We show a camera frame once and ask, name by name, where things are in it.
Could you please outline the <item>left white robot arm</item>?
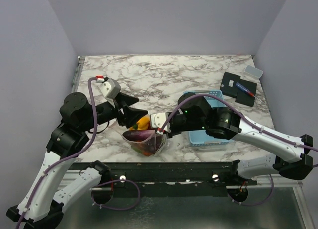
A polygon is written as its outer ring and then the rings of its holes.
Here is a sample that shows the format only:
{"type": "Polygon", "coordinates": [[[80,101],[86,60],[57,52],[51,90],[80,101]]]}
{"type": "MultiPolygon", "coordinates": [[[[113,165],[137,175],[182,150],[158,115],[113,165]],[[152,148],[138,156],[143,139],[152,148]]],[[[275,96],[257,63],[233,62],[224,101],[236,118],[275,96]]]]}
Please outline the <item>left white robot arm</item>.
{"type": "Polygon", "coordinates": [[[42,166],[29,192],[18,205],[8,208],[6,216],[26,229],[54,229],[67,207],[93,186],[105,186],[110,168],[100,161],[92,162],[85,172],[62,190],[58,186],[75,159],[95,140],[100,124],[116,119],[121,126],[131,127],[146,110],[132,108],[139,99],[118,93],[114,103],[96,105],[81,92],[69,94],[60,108],[62,117],[51,133],[42,166]]]}

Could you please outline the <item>small purple eggplant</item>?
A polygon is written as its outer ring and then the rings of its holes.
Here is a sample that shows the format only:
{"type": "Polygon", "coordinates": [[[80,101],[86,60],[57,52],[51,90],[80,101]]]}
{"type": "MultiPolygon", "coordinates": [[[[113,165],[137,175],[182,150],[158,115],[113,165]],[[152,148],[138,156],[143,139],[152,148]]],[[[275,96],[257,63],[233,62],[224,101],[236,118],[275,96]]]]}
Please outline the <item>small purple eggplant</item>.
{"type": "Polygon", "coordinates": [[[124,139],[132,142],[141,142],[154,134],[154,130],[128,130],[125,131],[122,136],[124,139]]]}

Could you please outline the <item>clear pink zip bag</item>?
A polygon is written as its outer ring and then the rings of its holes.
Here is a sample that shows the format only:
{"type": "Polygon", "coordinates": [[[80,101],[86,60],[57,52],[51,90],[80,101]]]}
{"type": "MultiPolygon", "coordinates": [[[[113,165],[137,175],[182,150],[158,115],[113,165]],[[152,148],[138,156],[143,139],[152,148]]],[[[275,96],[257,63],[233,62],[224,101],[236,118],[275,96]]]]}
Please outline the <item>clear pink zip bag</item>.
{"type": "Polygon", "coordinates": [[[158,134],[155,130],[128,130],[122,134],[122,138],[134,151],[146,157],[160,152],[167,143],[166,135],[158,134]]]}

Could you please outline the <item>yellow bell pepper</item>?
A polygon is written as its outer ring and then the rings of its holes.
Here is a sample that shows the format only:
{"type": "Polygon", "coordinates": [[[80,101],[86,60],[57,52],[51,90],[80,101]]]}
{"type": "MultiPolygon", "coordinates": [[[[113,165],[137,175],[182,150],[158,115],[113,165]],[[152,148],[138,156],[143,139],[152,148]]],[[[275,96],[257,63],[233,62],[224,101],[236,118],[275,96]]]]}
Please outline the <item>yellow bell pepper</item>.
{"type": "Polygon", "coordinates": [[[129,128],[129,130],[147,130],[150,127],[150,117],[149,115],[140,118],[136,124],[129,128]]]}

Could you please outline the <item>red grape bunch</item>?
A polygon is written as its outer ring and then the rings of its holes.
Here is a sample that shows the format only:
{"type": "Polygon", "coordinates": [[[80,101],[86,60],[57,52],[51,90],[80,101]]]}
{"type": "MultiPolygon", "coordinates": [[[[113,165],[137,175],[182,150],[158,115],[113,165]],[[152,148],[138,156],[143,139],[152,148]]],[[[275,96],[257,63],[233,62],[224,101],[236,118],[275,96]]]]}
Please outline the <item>red grape bunch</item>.
{"type": "Polygon", "coordinates": [[[161,141],[150,140],[147,142],[138,142],[132,146],[132,149],[144,156],[152,156],[161,148],[161,141]]]}

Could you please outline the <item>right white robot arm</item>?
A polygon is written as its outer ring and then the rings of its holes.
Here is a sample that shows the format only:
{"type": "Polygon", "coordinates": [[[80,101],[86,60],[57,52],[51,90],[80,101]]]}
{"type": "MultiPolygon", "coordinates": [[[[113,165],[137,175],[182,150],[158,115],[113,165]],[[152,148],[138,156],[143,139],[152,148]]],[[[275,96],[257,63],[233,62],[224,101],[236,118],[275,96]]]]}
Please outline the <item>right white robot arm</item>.
{"type": "Polygon", "coordinates": [[[308,135],[292,137],[267,128],[244,116],[224,100],[223,107],[211,107],[208,94],[188,92],[179,99],[178,106],[164,114],[162,131],[170,136],[185,131],[205,130],[217,139],[247,143],[269,154],[251,160],[237,161],[237,167],[228,172],[228,179],[239,185],[246,179],[267,174],[279,174],[293,180],[305,179],[313,169],[308,155],[312,138],[308,135]]]}

